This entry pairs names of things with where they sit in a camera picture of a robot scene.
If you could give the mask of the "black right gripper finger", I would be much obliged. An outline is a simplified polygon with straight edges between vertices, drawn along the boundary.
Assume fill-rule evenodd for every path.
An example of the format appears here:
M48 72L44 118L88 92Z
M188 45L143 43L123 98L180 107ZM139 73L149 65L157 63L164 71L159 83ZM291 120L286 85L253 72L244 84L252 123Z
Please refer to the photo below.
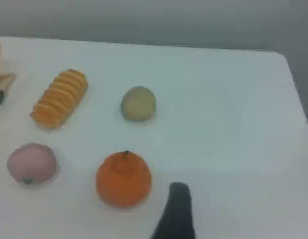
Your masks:
M153 239L195 239L192 197L189 186L172 182L162 216L151 236Z

